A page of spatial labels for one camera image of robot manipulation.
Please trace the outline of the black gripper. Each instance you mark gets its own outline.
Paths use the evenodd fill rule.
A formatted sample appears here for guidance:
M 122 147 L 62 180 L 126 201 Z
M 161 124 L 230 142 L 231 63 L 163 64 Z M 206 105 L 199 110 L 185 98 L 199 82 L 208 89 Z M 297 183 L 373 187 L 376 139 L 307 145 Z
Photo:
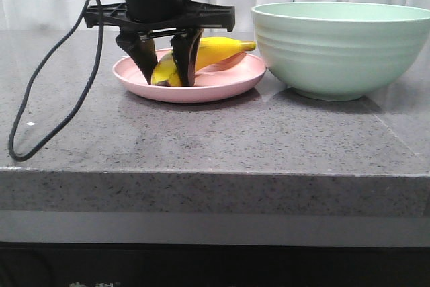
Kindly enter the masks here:
M 193 0 L 125 0 L 89 6 L 83 17 L 88 28 L 118 26 L 122 32 L 130 32 L 119 33 L 116 43 L 134 61 L 149 85 L 157 65 L 155 43 L 151 38 L 175 35 L 171 45 L 179 79 L 183 86 L 194 86 L 203 29 L 230 32 L 235 25 L 234 7 Z

